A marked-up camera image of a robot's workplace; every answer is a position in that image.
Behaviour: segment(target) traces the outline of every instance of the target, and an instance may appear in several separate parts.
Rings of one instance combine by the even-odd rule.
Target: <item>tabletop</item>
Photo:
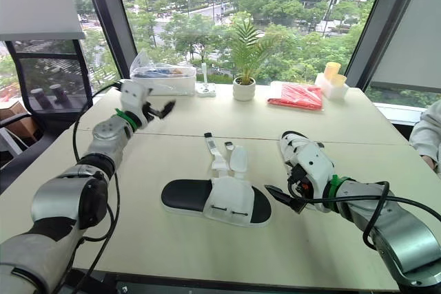
[[[323,98],[323,110],[313,111],[267,104],[269,86],[258,85],[252,101],[236,101],[231,85],[216,85],[215,98],[197,96],[151,96],[157,109],[176,99],[173,112],[141,130],[150,134],[259,138],[278,140],[287,131],[297,131],[312,140],[334,143],[408,145],[393,125],[356,88],[343,101]],[[110,90],[81,119],[79,129],[91,130],[121,108],[120,93]]]
[[[70,130],[63,133],[0,196],[0,242],[31,227],[35,191],[74,164],[71,135]],[[90,132],[78,132],[80,153],[91,139]],[[212,157],[201,137],[135,134],[118,171],[120,220],[96,269],[276,286],[397,289],[381,258],[363,244],[362,232],[352,223],[336,213],[304,210],[297,215],[265,191],[266,184],[286,191],[287,176],[276,141],[217,138],[222,153],[227,140],[248,151],[248,178],[269,198],[273,209],[266,227],[235,227],[164,210],[162,188],[174,179],[210,178]],[[397,196],[441,211],[439,178],[410,146],[326,143],[324,152],[339,175],[361,182],[388,180]],[[110,204],[115,206],[114,181],[109,190]],[[441,240],[441,227],[435,219],[421,210],[410,210]],[[12,213],[13,222],[9,219]],[[106,219],[88,235],[101,235],[108,226]],[[74,266],[87,269],[99,247],[81,246]]]

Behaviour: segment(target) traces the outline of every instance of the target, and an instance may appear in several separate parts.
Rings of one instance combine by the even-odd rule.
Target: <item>person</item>
[[[421,121],[413,128],[409,141],[441,178],[441,100],[421,115]]]

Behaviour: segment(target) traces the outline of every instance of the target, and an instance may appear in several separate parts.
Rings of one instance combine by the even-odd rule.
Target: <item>robotic arm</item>
[[[268,185],[266,188],[270,194],[297,213],[306,207],[307,202],[318,211],[339,213],[361,231],[368,232],[373,245],[367,244],[379,252],[402,293],[440,294],[441,247],[430,229],[396,201],[385,200],[377,214],[378,197],[389,184],[360,183],[337,177],[334,164],[320,147],[322,145],[302,134],[285,132],[280,148],[289,167],[291,196],[278,187]],[[394,197],[391,192],[387,193],[388,198]],[[377,200],[326,201],[329,198],[361,196],[376,196]]]
[[[0,245],[2,293],[52,293],[63,281],[85,231],[106,214],[107,187],[121,164],[123,149],[137,129],[171,112],[145,102],[148,91],[122,80],[122,110],[93,129],[93,141],[80,161],[42,185],[32,201],[34,226]]]

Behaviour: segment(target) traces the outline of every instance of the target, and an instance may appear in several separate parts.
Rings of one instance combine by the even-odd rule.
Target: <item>black chair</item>
[[[68,127],[85,103],[92,106],[88,69],[77,40],[7,41],[28,114],[0,121],[0,127],[31,116],[42,137],[0,171],[0,194]]]

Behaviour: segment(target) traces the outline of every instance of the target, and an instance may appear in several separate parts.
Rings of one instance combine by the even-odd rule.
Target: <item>red items in bag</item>
[[[322,91],[316,85],[272,82],[268,103],[310,110],[322,109]]]

